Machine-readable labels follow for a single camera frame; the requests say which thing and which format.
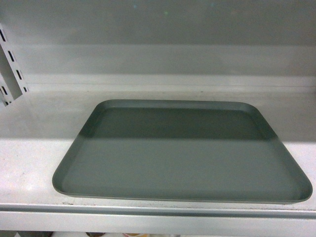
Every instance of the gray tray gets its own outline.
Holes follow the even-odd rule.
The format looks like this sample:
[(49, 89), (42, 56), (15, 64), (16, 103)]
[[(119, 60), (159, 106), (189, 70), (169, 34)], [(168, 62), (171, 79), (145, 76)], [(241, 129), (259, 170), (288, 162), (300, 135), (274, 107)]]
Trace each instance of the gray tray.
[(260, 112), (239, 102), (100, 103), (53, 176), (73, 197), (292, 203), (312, 186)]

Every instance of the slot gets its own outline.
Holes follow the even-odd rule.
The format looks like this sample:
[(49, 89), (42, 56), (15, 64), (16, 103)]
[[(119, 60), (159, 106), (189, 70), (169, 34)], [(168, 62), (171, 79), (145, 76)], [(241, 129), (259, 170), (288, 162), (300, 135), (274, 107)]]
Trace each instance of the slot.
[(16, 70), (16, 73), (18, 74), (19, 79), (22, 80), (22, 77), (21, 77), (19, 70)]
[(3, 35), (3, 33), (2, 33), (2, 30), (0, 30), (0, 35), (1, 35), (2, 40), (5, 42), (6, 40), (5, 40), (5, 38), (4, 38), (4, 35)]
[(6, 95), (8, 95), (8, 93), (6, 92), (4, 86), (1, 86), (1, 88), (2, 88), (3, 92), (4, 92)]
[(9, 55), (10, 55), (10, 58), (11, 58), (11, 61), (14, 62), (14, 58), (13, 58), (13, 55), (10, 51), (8, 51)]

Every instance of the rectangular tray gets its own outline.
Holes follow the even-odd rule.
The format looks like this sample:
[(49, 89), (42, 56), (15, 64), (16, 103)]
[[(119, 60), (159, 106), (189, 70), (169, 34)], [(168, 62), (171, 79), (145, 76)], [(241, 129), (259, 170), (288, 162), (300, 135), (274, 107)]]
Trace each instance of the rectangular tray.
[(260, 112), (239, 102), (109, 100), (53, 176), (73, 197), (293, 203), (312, 186)]

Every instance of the white shelf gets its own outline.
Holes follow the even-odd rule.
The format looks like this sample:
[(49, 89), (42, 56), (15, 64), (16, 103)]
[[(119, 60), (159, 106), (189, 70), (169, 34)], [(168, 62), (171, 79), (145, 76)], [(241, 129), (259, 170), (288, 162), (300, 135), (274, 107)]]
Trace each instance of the white shelf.
[(304, 202), (279, 205), (80, 198), (58, 193), (51, 182), (55, 169), (94, 107), (108, 99), (249, 103), (263, 114), (316, 187), (314, 94), (29, 92), (0, 112), (0, 229), (227, 236), (312, 236), (316, 232), (316, 194)]

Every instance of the slotted metal bracket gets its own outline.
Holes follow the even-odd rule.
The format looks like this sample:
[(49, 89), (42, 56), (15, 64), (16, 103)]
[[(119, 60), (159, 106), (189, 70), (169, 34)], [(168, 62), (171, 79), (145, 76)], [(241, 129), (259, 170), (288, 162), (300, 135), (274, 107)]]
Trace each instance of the slotted metal bracket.
[(28, 92), (22, 72), (14, 57), (4, 29), (0, 24), (0, 91), (1, 100), (5, 105), (10, 104), (20, 95)]

